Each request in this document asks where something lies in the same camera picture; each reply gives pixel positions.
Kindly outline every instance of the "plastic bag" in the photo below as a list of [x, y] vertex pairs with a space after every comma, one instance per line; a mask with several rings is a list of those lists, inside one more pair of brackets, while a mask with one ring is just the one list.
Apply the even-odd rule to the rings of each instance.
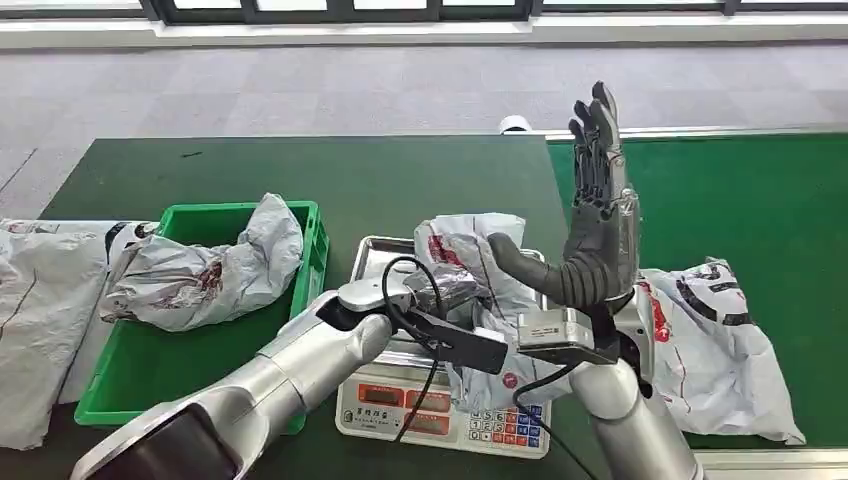
[[227, 322], [276, 300], [302, 253], [294, 214], [279, 195], [265, 194], [234, 246], [186, 246], [154, 235], [124, 250], [100, 315], [170, 332]]
[[[97, 236], [101, 246], [103, 260], [108, 264], [117, 259], [121, 251], [142, 238], [153, 234], [158, 222], [116, 221], [116, 220], [0, 220], [0, 230], [11, 233], [90, 233]], [[77, 402], [82, 398], [85, 388], [94, 373], [97, 359], [114, 324], [100, 319], [96, 309], [92, 309], [91, 318], [82, 343], [77, 349], [58, 403]]]
[[0, 446], [41, 445], [105, 277], [94, 234], [0, 229]]
[[753, 323], [725, 260], [682, 272], [646, 269], [654, 317], [654, 385], [684, 431], [760, 435], [803, 445], [768, 337]]
[[[460, 266], [492, 292], [491, 302], [474, 302], [473, 324], [500, 332], [508, 343], [509, 350], [498, 375], [447, 364], [451, 400], [457, 409], [466, 412], [511, 406], [517, 388], [560, 369], [516, 351], [518, 315], [538, 310], [539, 306], [536, 292], [501, 271], [495, 263], [486, 240], [495, 232], [507, 234], [520, 246], [524, 219], [501, 213], [443, 215], [421, 223], [414, 235], [415, 255], [425, 264]], [[544, 403], [570, 392], [565, 377], [521, 398], [526, 403]]]

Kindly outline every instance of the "green plastic crate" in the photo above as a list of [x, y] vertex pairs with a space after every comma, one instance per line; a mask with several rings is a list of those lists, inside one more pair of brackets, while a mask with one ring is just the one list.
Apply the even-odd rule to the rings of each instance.
[[[119, 321], [74, 412], [80, 425], [123, 425], [160, 402], [204, 388], [249, 361], [290, 318], [324, 287], [329, 239], [315, 202], [286, 202], [303, 229], [303, 263], [276, 302], [241, 318], [169, 333], [151, 325]], [[256, 203], [174, 205], [158, 233], [187, 245], [233, 245]], [[294, 419], [288, 433], [303, 428]]]

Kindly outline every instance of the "green table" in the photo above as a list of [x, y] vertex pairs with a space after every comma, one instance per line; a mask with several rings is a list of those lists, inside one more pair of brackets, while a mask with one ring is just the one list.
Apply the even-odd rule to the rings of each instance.
[[[520, 215], [527, 219], [525, 245], [549, 258], [558, 256], [566, 236], [545, 141], [530, 137], [97, 141], [42, 217], [156, 219], [174, 203], [254, 201], [267, 191], [320, 205], [330, 238], [328, 288], [349, 278], [362, 237], [410, 237], [421, 220], [437, 214]], [[556, 448], [534, 462], [345, 437], [335, 428], [334, 409], [335, 400], [328, 400], [303, 432], [274, 443], [252, 478], [345, 478], [352, 472], [390, 478], [401, 471], [408, 479], [582, 478]], [[67, 475], [107, 434], [74, 426], [71, 413], [56, 410], [46, 447], [0, 451], [0, 465], [14, 472], [10, 478]], [[559, 430], [602, 471], [583, 413], [557, 408], [554, 415]]]
[[[550, 151], [567, 204], [570, 142]], [[640, 265], [727, 259], [774, 344], [808, 447], [848, 447], [848, 134], [634, 138], [624, 152], [642, 203]], [[779, 447], [760, 437], [688, 439], [696, 448]]]
[[[642, 197], [642, 265], [682, 269], [705, 255], [727, 258], [775, 345], [810, 446], [847, 447], [845, 387], [834, 372], [848, 333], [839, 301], [848, 270], [848, 229], [840, 222], [848, 135], [629, 139], [625, 151]], [[438, 213], [521, 215], [525, 245], [556, 258], [566, 231], [559, 199], [567, 206], [571, 189], [569, 144], [546, 149], [542, 138], [110, 140], [95, 142], [43, 216], [155, 219], [173, 203], [253, 200], [265, 191], [316, 200], [330, 235], [327, 285], [334, 287], [348, 278], [361, 237], [409, 236]], [[375, 478], [401, 471], [411, 479], [584, 478], [557, 448], [541, 461], [522, 461], [344, 437], [333, 423], [334, 404], [310, 415], [301, 434], [276, 442], [253, 478], [357, 470]], [[66, 475], [105, 436], [76, 427], [72, 410], [55, 410], [45, 448], [0, 450], [10, 478]], [[596, 472], [605, 471], [578, 405], [557, 401], [552, 423]], [[779, 447], [747, 437], [689, 440], [699, 448]]]

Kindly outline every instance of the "black cable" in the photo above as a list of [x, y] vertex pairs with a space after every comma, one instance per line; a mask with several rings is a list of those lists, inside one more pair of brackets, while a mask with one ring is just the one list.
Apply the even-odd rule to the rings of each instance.
[[584, 471], [584, 472], [586, 472], [586, 475], [588, 475], [590, 479], [592, 479], [592, 480], [598, 480], [598, 477], [596, 477], [596, 476], [592, 473], [592, 471], [591, 471], [591, 470], [589, 470], [589, 467], [587, 467], [587, 466], [586, 466], [586, 464], [585, 464], [585, 463], [583, 463], [583, 461], [582, 461], [582, 460], [580, 460], [580, 458], [579, 458], [579, 457], [578, 457], [578, 456], [577, 456], [577, 455], [576, 455], [576, 454], [575, 454], [575, 453], [574, 453], [574, 452], [573, 452], [570, 448], [568, 448], [568, 445], [566, 445], [566, 444], [565, 444], [565, 442], [564, 442], [561, 438], [559, 438], [559, 435], [557, 435], [556, 433], [554, 433], [554, 431], [551, 429], [551, 427], [549, 427], [549, 426], [548, 426], [548, 425], [544, 422], [544, 420], [542, 420], [541, 418], [539, 418], [539, 417], [537, 417], [535, 414], [533, 414], [533, 412], [531, 412], [531, 411], [530, 411], [530, 409], [528, 409], [527, 407], [525, 407], [525, 406], [524, 406], [524, 405], [523, 405], [523, 404], [522, 404], [522, 403], [518, 400], [518, 397], [520, 397], [521, 395], [524, 395], [525, 393], [527, 393], [527, 392], [529, 392], [529, 391], [531, 391], [531, 390], [535, 390], [535, 389], [537, 389], [537, 388], [544, 387], [545, 385], [548, 385], [549, 383], [553, 383], [553, 382], [555, 382], [555, 381], [559, 380], [560, 378], [562, 378], [562, 377], [564, 377], [564, 376], [568, 375], [569, 373], [571, 373], [571, 371], [572, 371], [572, 370], [574, 370], [574, 367], [576, 367], [576, 366], [577, 366], [577, 365], [566, 365], [566, 366], [562, 367], [561, 369], [557, 370], [556, 372], [554, 372], [554, 373], [552, 373], [552, 374], [548, 375], [547, 377], [540, 378], [539, 380], [536, 380], [536, 381], [534, 381], [534, 382], [530, 382], [530, 383], [528, 383], [527, 385], [524, 385], [523, 387], [519, 387], [519, 388], [518, 388], [518, 389], [517, 389], [517, 390], [516, 390], [516, 391], [512, 394], [512, 403], [514, 403], [514, 404], [515, 404], [515, 406], [516, 406], [516, 407], [518, 407], [518, 410], [520, 410], [520, 411], [521, 411], [521, 413], [523, 413], [524, 415], [527, 415], [529, 418], [531, 418], [531, 419], [535, 420], [535, 421], [536, 421], [536, 423], [538, 423], [538, 424], [539, 424], [539, 426], [540, 426], [540, 427], [542, 427], [542, 429], [543, 429], [543, 430], [545, 430], [546, 432], [548, 432], [548, 435], [550, 435], [551, 440], [553, 440], [553, 441], [554, 441], [554, 443], [556, 443], [557, 445], [559, 445], [559, 446], [560, 446], [560, 448], [562, 448], [563, 450], [565, 450], [565, 453], [567, 453], [567, 454], [568, 454], [568, 455], [569, 455], [569, 456], [570, 456], [570, 457], [571, 457], [571, 458], [572, 458], [572, 459], [573, 459], [573, 460], [577, 463], [577, 465], [578, 465], [581, 469], [583, 469], [583, 471]]
[[433, 378], [436, 376], [436, 370], [439, 366], [439, 354], [438, 352], [433, 356], [433, 366], [430, 367], [430, 373], [427, 375], [427, 380], [424, 382], [424, 388], [421, 389], [421, 393], [418, 395], [418, 400], [415, 401], [415, 405], [412, 407], [412, 411], [409, 413], [409, 416], [406, 417], [406, 420], [403, 422], [403, 426], [400, 427], [400, 431], [395, 437], [395, 442], [399, 442], [403, 435], [409, 430], [409, 426], [412, 425], [412, 420], [415, 418], [415, 415], [418, 415], [418, 409], [421, 408], [421, 404], [424, 403], [424, 397], [427, 395], [427, 392], [430, 390], [430, 385], [433, 383]]
[[424, 387], [421, 389], [421, 392], [418, 394], [418, 399], [415, 401], [415, 405], [412, 407], [412, 411], [409, 413], [409, 416], [406, 417], [406, 420], [403, 422], [403, 426], [401, 426], [400, 431], [395, 437], [395, 442], [399, 442], [403, 435], [409, 430], [410, 425], [412, 425], [412, 420], [415, 419], [415, 416], [418, 414], [418, 410], [421, 408], [421, 404], [424, 403], [424, 398], [427, 396], [427, 392], [430, 390], [430, 386], [433, 384], [433, 379], [436, 377], [436, 370], [439, 367], [439, 346], [438, 343], [436, 345], [431, 345], [431, 338], [428, 337], [427, 334], [416, 328], [414, 325], [409, 323], [404, 317], [403, 314], [400, 313], [398, 308], [390, 301], [389, 299], [389, 291], [388, 291], [388, 283], [389, 283], [389, 273], [392, 270], [392, 266], [399, 262], [411, 262], [417, 265], [421, 270], [424, 271], [424, 274], [427, 276], [427, 280], [430, 281], [430, 284], [433, 287], [433, 294], [436, 298], [436, 309], [438, 310], [438, 315], [441, 320], [445, 320], [447, 318], [447, 312], [445, 312], [445, 306], [442, 303], [442, 295], [439, 293], [439, 285], [436, 283], [435, 277], [433, 277], [433, 273], [424, 265], [423, 262], [418, 260], [415, 257], [409, 256], [401, 256], [393, 258], [388, 264], [386, 264], [385, 269], [383, 270], [383, 278], [381, 281], [381, 289], [383, 293], [383, 303], [386, 305], [386, 313], [389, 316], [389, 320], [395, 324], [396, 327], [403, 328], [409, 333], [412, 338], [415, 339], [425, 350], [430, 352], [433, 356], [433, 365], [430, 367], [430, 372], [427, 374], [427, 380], [424, 382]]

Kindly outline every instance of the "scale keypad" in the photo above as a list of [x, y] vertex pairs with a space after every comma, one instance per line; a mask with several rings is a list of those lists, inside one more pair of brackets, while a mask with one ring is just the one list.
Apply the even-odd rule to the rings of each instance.
[[472, 413], [468, 438], [505, 448], [541, 448], [544, 432], [537, 419], [542, 418], [542, 407], [528, 405], [527, 408], [533, 413], [532, 417], [520, 413], [516, 407]]

